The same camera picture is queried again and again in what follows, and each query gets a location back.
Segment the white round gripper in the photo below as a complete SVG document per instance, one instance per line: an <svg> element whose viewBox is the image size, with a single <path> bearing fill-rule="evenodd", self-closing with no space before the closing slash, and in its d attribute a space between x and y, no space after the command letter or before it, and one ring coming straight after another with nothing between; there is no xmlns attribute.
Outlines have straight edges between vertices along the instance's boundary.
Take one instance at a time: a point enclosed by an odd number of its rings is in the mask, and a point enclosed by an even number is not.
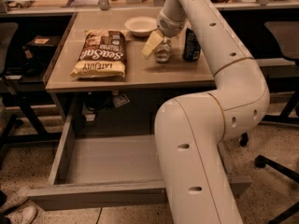
<svg viewBox="0 0 299 224"><path fill-rule="evenodd" d="M142 55L148 59L151 53L162 43L164 36L174 37L178 35L184 28L185 23L185 13L178 14L175 12L173 15L170 15L162 9L157 17L158 30L150 34L145 46L141 50Z"/></svg>

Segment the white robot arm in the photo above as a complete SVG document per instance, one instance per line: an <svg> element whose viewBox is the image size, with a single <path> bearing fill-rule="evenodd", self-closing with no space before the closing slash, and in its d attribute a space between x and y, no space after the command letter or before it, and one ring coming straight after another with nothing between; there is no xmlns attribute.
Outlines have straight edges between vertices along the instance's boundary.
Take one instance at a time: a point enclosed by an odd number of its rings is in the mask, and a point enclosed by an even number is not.
<svg viewBox="0 0 299 224"><path fill-rule="evenodd" d="M166 36L191 24L216 88L172 98L154 124L157 154L175 224L243 224L218 145L254 128L269 106L263 73L210 0L166 0Z"/></svg>

